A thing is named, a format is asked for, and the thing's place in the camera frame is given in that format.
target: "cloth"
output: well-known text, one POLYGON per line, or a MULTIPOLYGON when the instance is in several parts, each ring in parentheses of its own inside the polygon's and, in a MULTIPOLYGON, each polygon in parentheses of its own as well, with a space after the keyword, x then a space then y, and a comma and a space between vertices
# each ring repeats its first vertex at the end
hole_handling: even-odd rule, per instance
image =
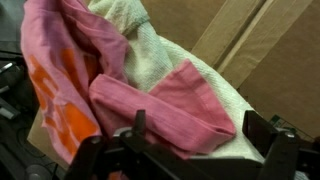
POLYGON ((210 157, 243 156, 263 161, 263 157, 242 133, 244 112, 252 107, 215 70, 180 46, 159 37, 139 0, 87 0, 94 14, 110 21, 129 41, 124 70, 129 84, 144 92, 188 58, 210 84, 236 127, 236 137, 218 147, 210 157))
MULTIPOLYGON (((21 46, 43 126, 68 163, 84 138, 111 137, 116 129, 132 126, 138 109, 146 110, 146 138, 184 158, 209 153, 235 134, 228 114, 188 59, 168 72, 151 65, 166 76, 148 93, 130 87, 123 73, 126 52, 132 51, 127 40, 79 0, 28 0, 21 46)), ((152 84, 154 72, 146 71, 139 77, 146 74, 152 84)))

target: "towel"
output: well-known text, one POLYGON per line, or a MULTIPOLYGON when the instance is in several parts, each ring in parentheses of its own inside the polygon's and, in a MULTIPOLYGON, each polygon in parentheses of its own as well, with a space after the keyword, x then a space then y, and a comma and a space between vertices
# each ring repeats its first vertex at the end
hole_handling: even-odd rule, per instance
POLYGON ((140 0, 87 0, 86 3, 91 12, 110 21, 129 41, 130 51, 125 58, 124 70, 133 87, 149 92, 185 58, 210 84, 237 130, 236 137, 215 149, 210 157, 242 156, 263 161, 242 133, 244 112, 253 108, 215 70, 180 46, 158 36, 140 0))
MULTIPOLYGON (((113 5, 117 19, 121 6, 113 5)), ((131 69, 138 67, 139 72, 126 73, 127 79, 123 66, 132 63, 125 56, 136 51, 120 32, 129 35, 140 27, 137 22, 147 19, 137 17, 135 22, 127 21, 131 28, 125 23, 122 28, 116 26, 117 30, 114 24, 90 13, 80 0, 25 3, 23 55, 40 101, 43 126, 55 150, 68 163, 83 139, 101 134, 112 138, 117 129, 133 125, 139 109, 146 110, 147 140, 161 143, 183 158, 210 153, 233 138, 230 117, 189 59, 174 67, 135 61, 131 69), (152 78, 154 73, 164 76, 152 78), (139 82, 148 92, 130 82, 139 82)), ((158 52, 143 51, 150 55, 158 52)))

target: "pink fabric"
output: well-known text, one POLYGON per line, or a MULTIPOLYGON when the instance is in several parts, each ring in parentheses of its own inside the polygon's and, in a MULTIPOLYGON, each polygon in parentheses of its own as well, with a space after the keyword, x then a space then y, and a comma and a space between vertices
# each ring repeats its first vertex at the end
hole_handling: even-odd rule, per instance
POLYGON ((126 39, 77 0, 28 0, 22 51, 37 91, 43 125, 68 163, 87 136, 133 124, 145 109, 147 139, 187 158, 209 153, 235 134, 213 90, 185 60, 149 93, 123 75, 126 39))

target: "white towel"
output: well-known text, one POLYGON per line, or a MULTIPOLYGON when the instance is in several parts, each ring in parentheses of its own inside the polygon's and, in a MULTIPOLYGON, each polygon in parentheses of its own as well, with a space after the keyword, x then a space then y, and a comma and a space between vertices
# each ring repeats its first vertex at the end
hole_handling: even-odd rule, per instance
POLYGON ((242 133, 244 112, 252 107, 216 71, 180 46, 160 37, 149 23, 140 0, 86 0, 93 13, 110 21, 129 41, 125 74, 130 85, 148 92, 182 60, 189 58, 215 91, 237 129, 236 137, 210 156, 243 156, 263 161, 263 157, 242 133))

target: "black metal frame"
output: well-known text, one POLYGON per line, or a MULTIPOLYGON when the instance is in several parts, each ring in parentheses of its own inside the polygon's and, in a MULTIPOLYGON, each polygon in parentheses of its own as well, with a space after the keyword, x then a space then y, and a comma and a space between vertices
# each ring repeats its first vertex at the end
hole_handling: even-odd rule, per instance
POLYGON ((291 132, 278 132, 254 111, 247 111, 243 133, 266 158, 264 164, 244 158, 183 160, 159 144, 144 139, 144 111, 137 112, 135 125, 112 140, 96 136, 85 139, 66 180, 108 179, 121 171, 129 179, 293 179, 296 170, 310 179, 320 179, 320 153, 301 147, 291 132))

